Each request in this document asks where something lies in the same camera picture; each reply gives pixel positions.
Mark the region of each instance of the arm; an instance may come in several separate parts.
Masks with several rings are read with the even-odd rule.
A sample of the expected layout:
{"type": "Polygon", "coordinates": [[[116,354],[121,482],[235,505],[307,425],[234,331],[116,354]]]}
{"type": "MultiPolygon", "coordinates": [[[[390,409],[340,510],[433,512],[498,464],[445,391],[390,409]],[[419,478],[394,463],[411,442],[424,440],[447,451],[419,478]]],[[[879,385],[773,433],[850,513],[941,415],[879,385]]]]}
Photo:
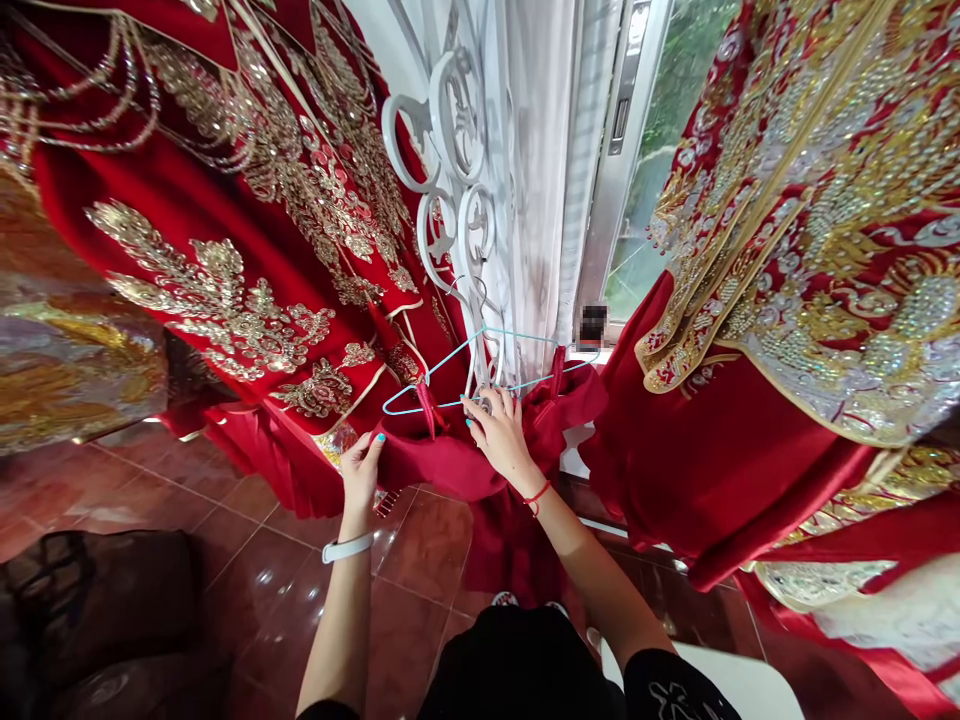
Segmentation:
{"type": "MultiPolygon", "coordinates": [[[[476,420],[468,424],[477,446],[522,497],[536,497],[547,481],[523,439],[520,403],[506,390],[481,390],[480,394],[490,400],[490,415],[463,399],[476,420]]],[[[643,596],[557,491],[548,488],[533,508],[538,505],[537,518],[621,671],[639,650],[676,652],[643,596]]]]}
{"type": "MultiPolygon", "coordinates": [[[[370,532],[382,437],[371,445],[370,433],[366,433],[341,457],[344,507],[338,543],[370,532]]],[[[297,715],[321,700],[336,700],[361,716],[369,644],[370,551],[366,550],[333,564],[323,616],[300,687],[297,715]]]]}

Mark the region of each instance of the woman's left hand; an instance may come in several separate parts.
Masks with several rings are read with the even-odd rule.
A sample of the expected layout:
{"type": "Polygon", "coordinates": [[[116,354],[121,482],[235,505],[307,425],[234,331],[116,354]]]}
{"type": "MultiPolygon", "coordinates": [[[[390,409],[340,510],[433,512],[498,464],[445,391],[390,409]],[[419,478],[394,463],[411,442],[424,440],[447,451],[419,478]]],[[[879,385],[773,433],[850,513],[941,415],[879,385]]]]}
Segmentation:
{"type": "Polygon", "coordinates": [[[387,438],[381,433],[371,442],[371,435],[361,435],[353,447],[340,456],[345,515],[368,513],[373,505],[373,493],[377,489],[377,461],[387,438]]]}

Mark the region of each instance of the brown tile floor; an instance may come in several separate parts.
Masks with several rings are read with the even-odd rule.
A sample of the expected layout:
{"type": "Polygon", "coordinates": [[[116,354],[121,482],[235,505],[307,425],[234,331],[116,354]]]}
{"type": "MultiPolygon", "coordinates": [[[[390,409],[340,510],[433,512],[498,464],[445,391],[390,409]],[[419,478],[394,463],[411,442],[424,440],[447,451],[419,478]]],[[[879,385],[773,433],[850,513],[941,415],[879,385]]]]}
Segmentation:
{"type": "MultiPolygon", "coordinates": [[[[490,593],[461,582],[471,523],[464,503],[427,487],[405,490],[378,520],[371,720],[414,717],[440,648],[489,604],[490,593]]],[[[207,630],[236,658],[229,717],[292,717],[330,579],[320,550],[336,536],[336,519],[297,520],[261,478],[240,477],[206,440],[180,443],[140,424],[96,445],[0,458],[0,561],[44,532],[70,527],[192,533],[202,549],[207,630]]],[[[701,595],[663,553],[611,550],[674,638],[764,658],[739,591],[701,595]]],[[[582,603],[573,591],[563,600],[582,632],[582,603]]]]}

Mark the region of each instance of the person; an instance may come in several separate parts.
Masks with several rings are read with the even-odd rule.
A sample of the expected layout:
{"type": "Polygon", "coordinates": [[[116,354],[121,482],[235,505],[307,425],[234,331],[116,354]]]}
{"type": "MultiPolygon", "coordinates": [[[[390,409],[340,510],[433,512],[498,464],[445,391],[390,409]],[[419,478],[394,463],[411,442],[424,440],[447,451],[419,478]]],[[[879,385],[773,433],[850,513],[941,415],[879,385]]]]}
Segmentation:
{"type": "MultiPolygon", "coordinates": [[[[610,691],[586,644],[555,605],[533,610],[495,605],[444,647],[418,717],[739,720],[713,683],[676,654],[619,565],[537,469],[523,438],[520,403],[502,389],[480,395],[489,401],[489,413],[462,400],[473,439],[494,469],[531,501],[616,658],[624,691],[619,698],[610,691]]],[[[384,441],[380,435],[371,442],[367,433],[342,457],[343,519],[337,543],[327,548],[339,559],[304,673],[299,720],[363,715],[371,583],[364,538],[384,441]]]]}

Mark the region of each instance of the white wire hanger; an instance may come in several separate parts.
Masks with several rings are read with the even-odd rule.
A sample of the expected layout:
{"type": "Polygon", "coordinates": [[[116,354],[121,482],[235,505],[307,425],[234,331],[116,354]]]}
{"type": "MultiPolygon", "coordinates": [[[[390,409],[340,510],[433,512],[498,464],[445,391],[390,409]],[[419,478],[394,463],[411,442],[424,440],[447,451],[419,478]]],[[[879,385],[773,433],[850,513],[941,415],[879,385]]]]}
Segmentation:
{"type": "MultiPolygon", "coordinates": [[[[451,360],[458,352],[460,352],[461,350],[463,350],[463,349],[466,348],[466,347],[469,347],[469,346],[471,345],[471,343],[472,343],[477,337],[483,335],[483,333],[485,333],[485,332],[500,333],[501,335],[504,335],[504,336],[510,335],[510,336],[512,336],[512,337],[524,338],[524,339],[526,339],[526,340],[537,340],[537,341],[539,341],[539,342],[550,343],[550,344],[553,345],[554,347],[557,347],[557,346],[560,345],[560,343],[558,343],[556,340],[553,340],[553,339],[551,339],[551,338],[539,337],[539,336],[537,336],[537,335],[525,335],[525,334],[523,334],[523,333],[513,332],[512,330],[504,330],[503,328],[495,328],[495,327],[489,327],[488,325],[484,325],[484,326],[481,327],[479,330],[477,330],[473,335],[471,335],[469,338],[467,338],[466,341],[464,341],[463,343],[461,343],[453,352],[451,352],[449,355],[447,355],[443,360],[441,360],[441,361],[438,362],[436,365],[434,365],[432,368],[430,368],[429,370],[427,370],[426,374],[425,374],[424,377],[423,377],[423,382],[426,383],[427,385],[429,385],[429,384],[430,384],[430,376],[431,376],[434,372],[436,372],[437,369],[439,369],[441,366],[445,365],[445,364],[446,364],[449,360],[451,360]]],[[[590,365],[591,363],[596,362],[599,357],[600,357],[600,348],[598,347],[596,354],[595,354],[592,358],[590,358],[589,360],[585,360],[584,362],[580,363],[579,365],[574,365],[573,367],[564,368],[563,372],[570,372],[571,370],[576,370],[577,368],[582,368],[584,365],[590,365]]],[[[510,388],[507,388],[507,389],[508,389],[508,390],[511,390],[511,391],[513,391],[513,390],[520,390],[520,389],[522,389],[522,388],[529,387],[530,385],[536,385],[537,383],[543,382],[544,380],[549,380],[549,379],[552,378],[552,377],[553,377],[553,373],[551,373],[551,374],[549,374],[549,375],[544,375],[543,377],[539,377],[539,378],[537,378],[536,380],[530,380],[529,382],[520,383],[519,385],[514,385],[513,387],[510,387],[510,388]]],[[[395,400],[397,400],[398,398],[400,398],[402,395],[404,395],[405,393],[408,393],[408,392],[413,392],[413,391],[415,391],[415,389],[416,389],[416,386],[415,386],[415,385],[408,385],[408,386],[405,387],[403,390],[401,390],[400,392],[398,392],[396,395],[394,395],[392,398],[390,398],[389,400],[387,400],[387,401],[383,404],[383,408],[382,408],[382,409],[383,409],[383,412],[384,412],[385,414],[387,414],[387,415],[411,415],[411,414],[413,414],[413,413],[423,412],[423,408],[419,408],[419,407],[418,407],[418,408],[415,408],[415,409],[413,409],[413,410],[390,410],[389,407],[388,407],[391,403],[393,403],[395,400]]],[[[472,399],[473,399],[474,401],[479,401],[479,400],[480,400],[480,396],[477,395],[476,397],[474,397],[474,398],[472,398],[472,399]]],[[[441,408],[442,408],[442,407],[454,407],[454,406],[459,405],[459,404],[460,404],[460,401],[457,400],[456,402],[443,403],[442,405],[438,405],[437,407],[441,407],[441,408]]]]}

